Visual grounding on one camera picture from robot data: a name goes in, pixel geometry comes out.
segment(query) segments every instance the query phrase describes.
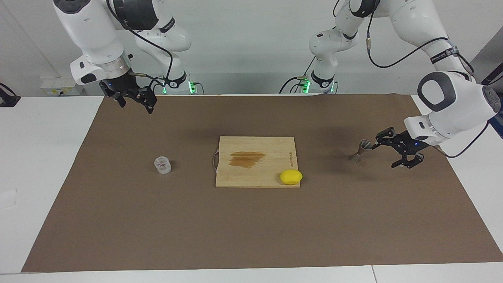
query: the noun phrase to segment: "white table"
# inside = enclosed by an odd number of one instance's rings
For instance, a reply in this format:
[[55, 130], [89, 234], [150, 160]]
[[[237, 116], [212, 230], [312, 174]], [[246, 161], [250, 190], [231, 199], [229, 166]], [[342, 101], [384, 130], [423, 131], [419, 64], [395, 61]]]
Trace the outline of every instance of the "white table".
[[[0, 108], [1, 189], [17, 204], [0, 210], [0, 273], [18, 273], [63, 185], [102, 97], [23, 98]], [[418, 100], [420, 110], [427, 110]], [[462, 150], [482, 129], [445, 143]], [[503, 249], [503, 140], [490, 127], [464, 155], [450, 160], [475, 207]], [[503, 281], [503, 263], [239, 270], [75, 272], [0, 275], [11, 282], [487, 282]]]

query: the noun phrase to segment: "black cable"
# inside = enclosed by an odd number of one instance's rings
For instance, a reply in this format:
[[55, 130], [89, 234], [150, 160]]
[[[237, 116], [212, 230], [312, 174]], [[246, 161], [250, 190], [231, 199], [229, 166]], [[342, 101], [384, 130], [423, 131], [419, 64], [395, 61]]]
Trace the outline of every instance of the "black cable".
[[302, 86], [303, 86], [303, 84], [296, 84], [296, 85], [292, 86], [292, 88], [290, 89], [290, 92], [289, 92], [289, 93], [292, 93], [292, 92], [293, 92], [293, 88], [294, 88], [294, 87], [297, 87], [297, 89], [299, 89], [299, 87], [302, 87]]
[[490, 84], [487, 84], [487, 86], [494, 85], [497, 83], [499, 80], [503, 79], [503, 76], [501, 76], [499, 79], [492, 81]]
[[[372, 25], [372, 20], [374, 19], [374, 13], [375, 11], [372, 13], [372, 15], [370, 16], [370, 22], [369, 22], [369, 27], [367, 29], [367, 40], [370, 39], [370, 27]], [[369, 59], [370, 61], [372, 62], [372, 64], [374, 64], [376, 67], [379, 67], [379, 68], [383, 68], [383, 69], [386, 69], [386, 68], [389, 68], [389, 67], [393, 67], [395, 66], [396, 64], [404, 61], [405, 59], [409, 58], [412, 54], [418, 52], [419, 50], [421, 50], [421, 48], [425, 47], [426, 45], [432, 43], [432, 42], [435, 42], [435, 41], [438, 41], [438, 40], [449, 40], [447, 37], [437, 37], [437, 38], [434, 38], [432, 40], [429, 40], [428, 42], [426, 42], [425, 44], [419, 46], [418, 48], [414, 49], [414, 51], [412, 51], [411, 53], [407, 54], [406, 56], [404, 56], [402, 59], [398, 60], [397, 62], [393, 63], [393, 64], [390, 64], [390, 65], [387, 65], [387, 66], [381, 66], [379, 64], [377, 64], [373, 59], [372, 59], [372, 56], [370, 55], [370, 46], [367, 46], [367, 53], [369, 55]]]
[[6, 86], [5, 84], [0, 83], [0, 86], [3, 86], [6, 90], [10, 91], [14, 96], [17, 96], [16, 93], [13, 90], [11, 90], [10, 87]]
[[201, 89], [203, 90], [203, 94], [205, 95], [206, 93], [204, 92], [204, 86], [202, 83], [194, 83], [194, 85], [199, 85], [201, 86]]
[[167, 84], [167, 80], [168, 80], [168, 77], [170, 76], [170, 73], [171, 73], [171, 68], [173, 67], [173, 54], [171, 54], [171, 52], [167, 51], [165, 48], [162, 48], [160, 47], [159, 45], [151, 42], [150, 40], [144, 38], [143, 36], [139, 35], [138, 33], [136, 33], [134, 30], [132, 30], [129, 26], [127, 26], [127, 24], [121, 22], [121, 20], [119, 19], [119, 17], [114, 13], [113, 9], [112, 9], [112, 5], [110, 4], [110, 0], [107, 0], [107, 6], [108, 6], [108, 10], [110, 11], [110, 13], [112, 14], [112, 16], [114, 16], [114, 18], [122, 25], [122, 27], [126, 30], [128, 30], [129, 32], [131, 32], [132, 34], [134, 34], [136, 37], [140, 38], [141, 40], [145, 41], [146, 43], [166, 52], [169, 56], [170, 56], [170, 66], [169, 68], [167, 69], [167, 74], [166, 74], [166, 78], [164, 79], [164, 85]]
[[337, 94], [337, 92], [339, 91], [339, 82], [334, 82], [334, 84], [337, 84], [336, 93], [334, 93]]
[[156, 82], [156, 83], [158, 83], [158, 84], [162, 85], [162, 84], [160, 83], [160, 81], [158, 81], [156, 78], [154, 78], [154, 77], [152, 77], [152, 76], [149, 76], [149, 75], [145, 74], [145, 77], [147, 77], [147, 78], [149, 78], [149, 79], [151, 79], [151, 80], [152, 80], [152, 82], [150, 83], [150, 85], [148, 85], [149, 87], [151, 87], [151, 86], [152, 86], [153, 82]]
[[152, 89], [152, 92], [154, 92], [154, 94], [155, 94], [155, 88], [156, 88], [157, 86], [161, 86], [161, 87], [162, 87], [162, 85], [161, 85], [161, 84], [155, 84], [154, 88]]
[[[309, 71], [309, 68], [311, 68], [311, 66], [313, 65], [315, 59], [316, 59], [316, 56], [314, 56], [313, 60], [311, 60], [311, 63], [309, 64], [309, 66], [307, 67], [306, 71], [304, 72], [304, 76], [307, 75], [307, 71]], [[297, 85], [297, 88], [295, 89], [295, 93], [297, 93], [297, 91], [299, 90], [299, 86], [301, 86], [301, 85]]]
[[291, 81], [294, 81], [294, 80], [298, 80], [298, 78], [297, 78], [297, 77], [293, 77], [293, 78], [291, 78], [291, 79], [287, 80], [287, 81], [286, 81], [286, 83], [285, 83], [285, 84], [281, 87], [281, 90], [280, 90], [280, 92], [279, 92], [279, 93], [282, 93], [282, 92], [283, 92], [283, 90], [285, 89], [285, 87], [287, 86], [287, 84], [288, 84], [289, 82], [291, 82]]
[[336, 15], [336, 9], [337, 9], [337, 5], [339, 5], [339, 2], [340, 2], [340, 1], [341, 1], [341, 0], [337, 0], [336, 5], [333, 7], [333, 12], [332, 12], [332, 14], [333, 14], [333, 17], [334, 17], [334, 18], [335, 18], [335, 17], [337, 17], [337, 15]]
[[471, 75], [471, 76], [474, 76], [475, 75], [475, 69], [473, 68], [473, 66], [470, 64], [470, 62], [468, 62], [468, 60], [465, 59], [465, 57], [463, 57], [463, 55], [461, 55], [460, 53], [458, 54], [458, 56], [461, 58], [461, 60], [463, 60], [463, 62], [465, 62], [465, 64], [470, 67], [470, 70], [467, 70], [465, 66], [463, 66], [463, 68], [465, 68], [465, 70]]
[[440, 152], [443, 156], [447, 157], [447, 158], [456, 158], [456, 157], [460, 157], [463, 153], [465, 153], [477, 140], [480, 136], [482, 136], [482, 134], [484, 134], [485, 130], [487, 130], [487, 128], [489, 127], [489, 121], [487, 122], [487, 124], [485, 125], [484, 129], [480, 132], [480, 134], [478, 134], [478, 136], [465, 148], [463, 149], [462, 152], [460, 152], [459, 154], [455, 155], [455, 156], [449, 156], [447, 155], [446, 153], [442, 152], [440, 149], [438, 149], [437, 147], [434, 147], [434, 149], [436, 149], [438, 152]]

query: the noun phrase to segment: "brown paper mat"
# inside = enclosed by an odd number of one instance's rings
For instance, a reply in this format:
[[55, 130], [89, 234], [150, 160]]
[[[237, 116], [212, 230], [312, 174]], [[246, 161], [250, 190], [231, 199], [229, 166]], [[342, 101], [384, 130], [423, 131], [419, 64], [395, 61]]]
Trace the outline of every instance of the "brown paper mat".
[[[391, 169], [362, 138], [417, 115], [409, 96], [104, 100], [23, 272], [503, 261], [447, 160]], [[216, 189], [220, 136], [294, 136], [301, 189]], [[158, 156], [173, 172], [157, 173]]]

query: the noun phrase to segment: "clear plastic cup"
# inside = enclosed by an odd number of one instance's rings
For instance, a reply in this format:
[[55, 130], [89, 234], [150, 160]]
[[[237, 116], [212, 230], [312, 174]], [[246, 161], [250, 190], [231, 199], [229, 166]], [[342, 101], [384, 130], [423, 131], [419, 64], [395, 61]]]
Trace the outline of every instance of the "clear plastic cup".
[[161, 173], [161, 174], [167, 174], [167, 173], [171, 172], [170, 160], [165, 156], [161, 156], [161, 157], [157, 158], [154, 161], [154, 165], [157, 168], [157, 170], [159, 171], [159, 173]]

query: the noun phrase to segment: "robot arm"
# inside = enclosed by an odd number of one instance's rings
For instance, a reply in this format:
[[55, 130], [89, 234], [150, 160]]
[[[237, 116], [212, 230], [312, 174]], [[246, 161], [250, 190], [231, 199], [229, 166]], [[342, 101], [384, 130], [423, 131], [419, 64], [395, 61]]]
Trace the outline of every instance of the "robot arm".
[[[402, 155], [393, 167], [414, 167], [424, 160], [420, 150], [437, 146], [499, 112], [497, 94], [490, 87], [477, 84], [466, 71], [432, 0], [346, 0], [336, 16], [334, 29], [311, 38], [310, 49], [317, 58], [308, 76], [311, 92], [330, 90], [337, 69], [334, 54], [356, 45], [358, 28], [369, 15], [389, 17], [399, 37], [420, 47], [437, 70], [421, 80], [417, 91], [432, 112], [407, 118], [407, 131], [403, 133], [396, 134], [389, 128], [376, 136], [373, 149], [391, 146]], [[370, 34], [367, 34], [367, 49], [371, 57]]]
[[[164, 11], [164, 0], [53, 0], [53, 3], [67, 33], [82, 50], [82, 56], [70, 64], [75, 81], [79, 85], [99, 81], [105, 95], [117, 100], [121, 107], [125, 106], [124, 97], [127, 97], [152, 113], [157, 98], [150, 87], [138, 86], [135, 77], [138, 74], [133, 73], [108, 10], [110, 7], [125, 29], [142, 30], [147, 40], [164, 46], [165, 51], [187, 50], [191, 40]], [[161, 64], [164, 74], [169, 73], [165, 83], [173, 90], [189, 90], [189, 83], [186, 87], [182, 84], [188, 82], [188, 75], [180, 59], [141, 41], [139, 47]], [[171, 81], [182, 83], [174, 86]]]
[[101, 0], [118, 17], [121, 25], [138, 30], [138, 34], [150, 42], [162, 47], [161, 50], [136, 37], [138, 47], [152, 56], [160, 65], [166, 87], [171, 92], [190, 91], [190, 75], [186, 73], [180, 57], [175, 52], [189, 50], [192, 38], [189, 33], [176, 24], [176, 20], [167, 10], [165, 0]]

